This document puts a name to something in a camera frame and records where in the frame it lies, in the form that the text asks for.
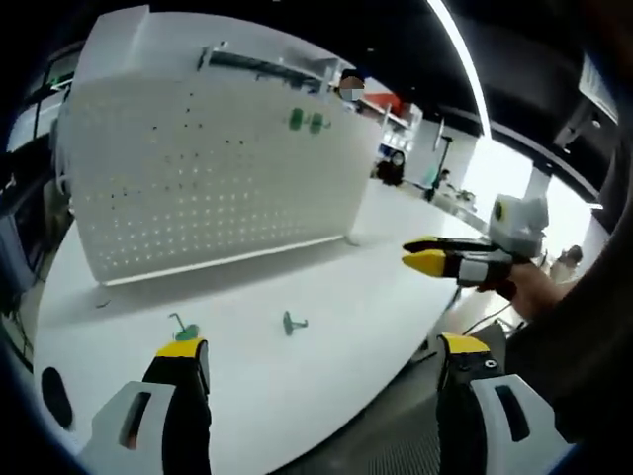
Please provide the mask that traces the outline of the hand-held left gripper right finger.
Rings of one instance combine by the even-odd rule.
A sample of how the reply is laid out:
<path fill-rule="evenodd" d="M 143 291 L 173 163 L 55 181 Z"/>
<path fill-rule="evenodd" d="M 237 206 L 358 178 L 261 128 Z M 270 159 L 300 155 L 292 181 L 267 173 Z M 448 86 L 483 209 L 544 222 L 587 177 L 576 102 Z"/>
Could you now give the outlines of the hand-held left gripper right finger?
<path fill-rule="evenodd" d="M 552 474 L 557 430 L 551 406 L 490 348 L 445 332 L 436 419 L 441 474 Z"/>

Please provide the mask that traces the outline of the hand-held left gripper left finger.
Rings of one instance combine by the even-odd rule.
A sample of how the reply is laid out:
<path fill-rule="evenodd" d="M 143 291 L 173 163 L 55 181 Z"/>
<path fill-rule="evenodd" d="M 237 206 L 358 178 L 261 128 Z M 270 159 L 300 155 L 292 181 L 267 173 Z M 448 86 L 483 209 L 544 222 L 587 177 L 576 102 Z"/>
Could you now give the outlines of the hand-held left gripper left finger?
<path fill-rule="evenodd" d="M 95 414 L 78 459 L 90 474 L 210 474 L 209 395 L 208 342 L 172 341 Z"/>

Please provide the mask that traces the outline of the person's right hand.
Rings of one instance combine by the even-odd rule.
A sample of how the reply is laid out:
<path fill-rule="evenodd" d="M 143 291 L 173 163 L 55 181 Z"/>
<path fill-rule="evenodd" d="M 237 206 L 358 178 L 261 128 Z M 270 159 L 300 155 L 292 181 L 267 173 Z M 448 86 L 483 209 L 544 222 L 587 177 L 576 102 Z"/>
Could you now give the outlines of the person's right hand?
<path fill-rule="evenodd" d="M 548 277 L 533 263 L 513 264 L 505 279 L 485 283 L 476 288 L 479 293 L 495 292 L 509 302 L 525 321 L 532 321 L 552 306 L 556 294 Z"/>

